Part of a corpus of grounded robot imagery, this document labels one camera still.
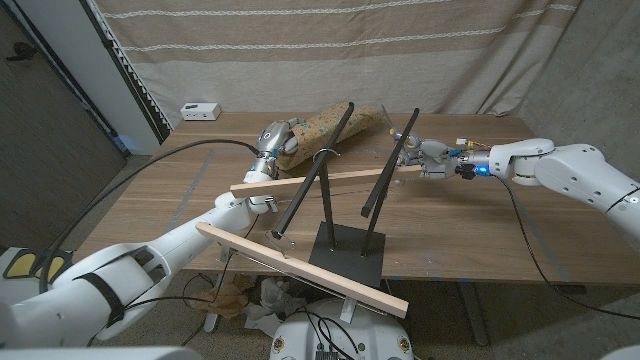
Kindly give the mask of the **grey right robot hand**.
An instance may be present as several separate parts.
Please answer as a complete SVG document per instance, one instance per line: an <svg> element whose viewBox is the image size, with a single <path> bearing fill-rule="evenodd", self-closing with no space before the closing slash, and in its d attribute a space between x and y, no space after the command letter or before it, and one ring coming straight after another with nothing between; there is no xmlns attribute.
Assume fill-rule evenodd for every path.
<svg viewBox="0 0 640 360"><path fill-rule="evenodd" d="M463 151L447 146L439 140L421 139L416 133L408 135L396 160L397 166L421 167L421 177L445 179L460 175L471 180L476 176L474 164L462 162Z"/></svg>

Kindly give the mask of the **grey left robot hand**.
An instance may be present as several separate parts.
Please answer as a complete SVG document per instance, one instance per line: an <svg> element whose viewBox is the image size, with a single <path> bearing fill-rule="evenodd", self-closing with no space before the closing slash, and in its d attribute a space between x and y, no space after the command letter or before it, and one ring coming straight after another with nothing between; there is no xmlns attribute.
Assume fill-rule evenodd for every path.
<svg viewBox="0 0 640 360"><path fill-rule="evenodd" d="M258 155L251 170L276 179L278 173L276 159L281 153L291 155L297 151L298 140L293 133L293 128L304 122L303 118L291 118L277 120L267 126L258 138L256 144Z"/></svg>

